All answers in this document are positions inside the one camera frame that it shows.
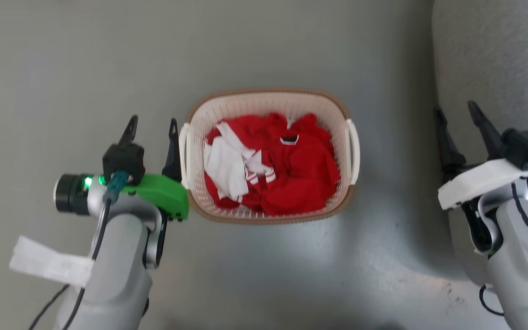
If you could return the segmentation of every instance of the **gray floor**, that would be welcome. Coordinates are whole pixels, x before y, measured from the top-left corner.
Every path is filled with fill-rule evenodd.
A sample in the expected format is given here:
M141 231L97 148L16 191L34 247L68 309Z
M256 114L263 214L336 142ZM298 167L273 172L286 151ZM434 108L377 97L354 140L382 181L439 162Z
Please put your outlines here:
M101 171L133 113L159 171L170 117L255 86L343 100L362 147L356 198L333 219L281 227L191 213L168 228L141 329L507 329L480 306L438 210L431 6L0 0L0 330L27 328L60 287L8 270L17 236L88 251L95 221L53 207L61 173Z

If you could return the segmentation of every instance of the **basket rim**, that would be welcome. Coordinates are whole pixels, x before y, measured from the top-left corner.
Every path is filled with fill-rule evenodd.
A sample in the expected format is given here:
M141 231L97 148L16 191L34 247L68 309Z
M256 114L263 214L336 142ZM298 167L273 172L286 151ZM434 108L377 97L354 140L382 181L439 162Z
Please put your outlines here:
M232 96L232 95L241 95L241 94L261 94L261 93L293 93L293 94L309 94L316 96L323 96L329 101L335 103L335 105L340 109L343 114L344 119L350 119L350 114L348 113L346 107L341 103L341 101L333 96L332 94L325 92L324 90L318 89L305 89L305 88L242 88L242 89L231 89L224 90L222 92L214 92L208 94L207 96L201 98L199 102L193 107L193 109L188 113L185 122L191 123L195 113L203 104L207 103L209 100L215 98L221 98L223 96Z
M222 96L233 96L233 95L239 95L239 94L261 94L261 93L294 93L294 94L310 94L310 95L316 95L316 96L322 96L324 98L327 98L329 101L335 103L335 105L340 109L342 115L344 116L345 120L350 119L350 115L348 111L346 110L346 107L343 105L343 103L338 100L335 96L332 94L325 92L324 90L316 90L316 89L306 89L306 88L242 88L242 89L233 89L233 90L224 90L221 92L214 92L211 94L208 94L207 96L201 98L199 102L195 105L195 107L188 113L186 123L190 125L191 121L193 120L193 117L195 116L195 113L197 113L197 110L203 106L206 102L209 100L220 98ZM213 215L205 211L195 200L195 197L193 197L193 192L191 190L187 190L187 196L190 205L192 206L199 215L203 216L204 218L214 221L216 223L228 223L228 224L246 224L246 225L278 225L278 224L294 224L294 223L303 223L307 221L314 221L314 220L322 220L329 217L333 217L334 215L337 215L338 213L341 213L346 206L350 203L350 201L353 198L355 192L355 185L350 184L347 188L347 192L337 207L334 209L331 209L331 211L327 211L325 213L319 213L319 214L303 214L303 215L283 215L279 217L270 217L270 218L262 218L262 219L254 219L254 218L247 218L247 217L241 217L241 218L229 218L229 217L220 217L217 215Z

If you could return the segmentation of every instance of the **basket handle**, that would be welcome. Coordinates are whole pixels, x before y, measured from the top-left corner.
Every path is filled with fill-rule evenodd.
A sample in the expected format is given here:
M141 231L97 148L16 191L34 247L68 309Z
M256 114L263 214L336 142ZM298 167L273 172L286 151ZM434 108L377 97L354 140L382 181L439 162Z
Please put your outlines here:
M185 157L189 126L189 123L184 123L180 131L178 131L178 149L181 153L181 184L186 190L189 189L189 184L187 182L187 164L189 163L189 159L187 159L187 157L190 157L191 155L191 153L187 152L187 157Z
M348 163L352 164L352 182L350 182L350 185L354 185L358 181L358 175L360 174L360 138L358 137L358 130L354 122L351 119L347 119L346 123L354 151L353 154L347 153L348 156L353 158L353 164L352 159L348 159Z

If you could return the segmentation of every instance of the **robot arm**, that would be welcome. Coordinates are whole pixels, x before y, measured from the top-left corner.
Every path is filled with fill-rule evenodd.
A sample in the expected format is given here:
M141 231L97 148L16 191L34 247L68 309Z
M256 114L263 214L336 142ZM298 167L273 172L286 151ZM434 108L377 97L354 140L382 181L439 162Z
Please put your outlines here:
M103 175L63 175L54 202L60 212L99 219L94 260L86 287L71 286L55 330L136 330L149 307L147 268L162 257L168 221L188 217L187 191L180 184L178 127L170 122L170 150L162 175L145 173L144 149L133 143L138 117L103 156ZM36 317L33 329L63 287Z
M489 160L466 166L436 108L445 182L440 204L462 208L475 253L488 257L486 270L505 320L513 330L528 330L528 131L507 130L501 137L476 103L469 107Z
M528 330L528 200L519 198L500 205L496 219L503 235L500 249L486 267L494 290L513 330Z

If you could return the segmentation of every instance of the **white cloth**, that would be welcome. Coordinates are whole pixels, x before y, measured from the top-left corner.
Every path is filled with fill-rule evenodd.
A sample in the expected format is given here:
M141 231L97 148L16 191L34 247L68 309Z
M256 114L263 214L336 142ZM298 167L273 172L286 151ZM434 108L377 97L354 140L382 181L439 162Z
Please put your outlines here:
M258 183L258 175L266 182L276 178L272 167L262 164L262 151L247 148L226 122L216 126L221 133L213 144L205 142L203 165L205 173L213 180L219 198L229 197L238 203L248 193L248 182Z
M211 147L205 144L203 156L205 172L218 190L224 196L241 203L241 196L248 192L242 154L218 136L214 138Z
M36 241L20 236L9 268L28 275L60 283L86 287L95 261L88 257L64 254Z

